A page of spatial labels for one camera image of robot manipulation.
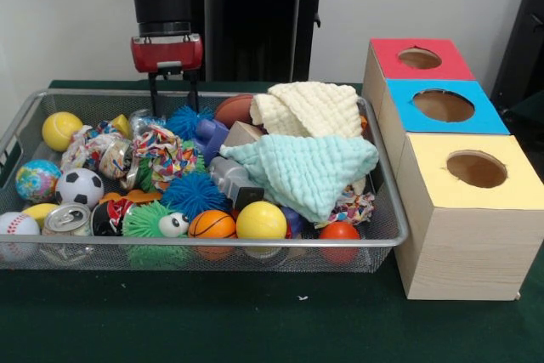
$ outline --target football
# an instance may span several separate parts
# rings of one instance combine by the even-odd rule
[[[104,196],[104,183],[98,174],[88,169],[72,169],[64,173],[55,190],[59,204],[81,203],[91,210]]]

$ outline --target wooden cube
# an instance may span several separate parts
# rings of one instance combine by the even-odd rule
[[[406,132],[509,135],[475,81],[387,80],[378,125],[396,175]]]
[[[230,129],[229,135],[223,145],[240,146],[252,144],[253,142],[257,142],[261,136],[263,136],[263,131],[259,128],[244,122],[236,121]]]
[[[513,136],[409,133],[397,184],[409,299],[516,298],[544,238],[544,185]]]
[[[363,96],[379,119],[386,80],[473,80],[451,40],[373,38],[366,57]]]

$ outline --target white wall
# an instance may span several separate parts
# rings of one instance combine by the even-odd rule
[[[311,76],[360,82],[370,37],[449,37],[486,90],[520,0],[321,0]],[[133,0],[0,0],[0,131],[52,79],[136,79]]]

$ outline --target light blue cloth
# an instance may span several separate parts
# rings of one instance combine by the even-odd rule
[[[247,169],[267,200],[310,222],[327,220],[343,189],[378,161],[376,147],[361,137],[264,135],[253,144],[222,146],[220,153]]]

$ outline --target wire mesh basket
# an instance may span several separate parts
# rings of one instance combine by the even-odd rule
[[[215,110],[233,95],[201,92],[201,108]],[[186,103],[186,96],[159,93],[157,106],[169,116]],[[25,206],[14,183],[21,165],[32,159],[60,162],[60,154],[50,150],[41,136],[49,115],[68,111],[94,125],[142,108],[150,108],[150,99],[141,91],[48,89],[29,97],[0,140],[0,213]],[[375,272],[391,248],[404,241],[408,229],[376,118],[363,99],[360,113],[369,122],[364,136],[380,155],[369,178],[376,210],[370,222],[359,225],[361,240],[317,240],[314,230],[291,240],[0,235],[0,269]],[[104,180],[106,191],[120,191],[117,182]],[[3,257],[6,253],[19,257]]]

